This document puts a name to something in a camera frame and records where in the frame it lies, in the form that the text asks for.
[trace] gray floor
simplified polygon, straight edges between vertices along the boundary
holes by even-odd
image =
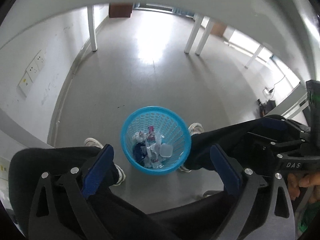
[[[146,213],[190,203],[206,190],[223,189],[215,172],[175,171],[154,177],[135,170],[120,146],[126,117],[144,106],[164,106],[190,125],[214,130],[257,117],[257,98],[279,77],[249,57],[209,37],[200,57],[183,53],[193,21],[170,14],[133,11],[109,19],[72,80],[63,107],[56,147],[81,146],[93,137],[115,149],[115,163],[127,181],[112,191]]]

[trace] plastic container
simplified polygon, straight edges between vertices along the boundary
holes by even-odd
[[[139,165],[132,155],[135,142],[132,136],[139,131],[148,133],[153,125],[162,137],[162,142],[173,146],[170,158],[162,162],[163,167],[153,169]],[[138,170],[151,175],[168,174],[181,166],[187,159],[191,148],[191,136],[188,127],[176,113],[159,106],[148,106],[129,115],[121,131],[121,146],[129,162]]]
[[[170,144],[162,144],[160,146],[160,156],[165,158],[171,158],[173,153],[173,147]]]

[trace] cable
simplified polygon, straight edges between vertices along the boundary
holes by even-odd
[[[282,79],[280,79],[280,81],[282,81],[284,78],[285,78],[285,75],[283,76]],[[278,81],[276,84],[280,83],[280,81]],[[273,88],[275,88],[275,85],[276,85],[276,84],[273,85]]]
[[[276,84],[280,83],[284,78],[285,78],[285,75],[282,77],[282,79],[280,79],[277,83],[275,83],[275,84],[273,85],[273,88],[270,89],[268,92],[269,92],[270,94],[272,94],[273,90],[274,90],[275,87],[276,87]]]

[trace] blue gripper pad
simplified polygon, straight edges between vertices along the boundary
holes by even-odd
[[[268,117],[263,117],[260,120],[261,120],[261,124],[266,128],[271,128],[279,131],[287,130],[287,125],[281,120],[272,119]]]
[[[106,145],[98,154],[95,163],[82,181],[83,185],[81,192],[84,198],[87,199],[97,192],[107,170],[109,170],[112,165],[113,156],[114,152],[111,145]]]
[[[241,174],[236,172],[226,156],[227,155],[218,144],[212,145],[210,149],[210,159],[228,194],[238,197],[242,186]]]

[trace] brown cabinet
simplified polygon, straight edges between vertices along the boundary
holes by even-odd
[[[110,3],[110,18],[130,18],[132,13],[132,3]]]
[[[227,25],[225,25],[224,23],[222,23],[222,22],[214,22],[212,30],[211,30],[210,33],[222,38],[226,28],[227,28]]]

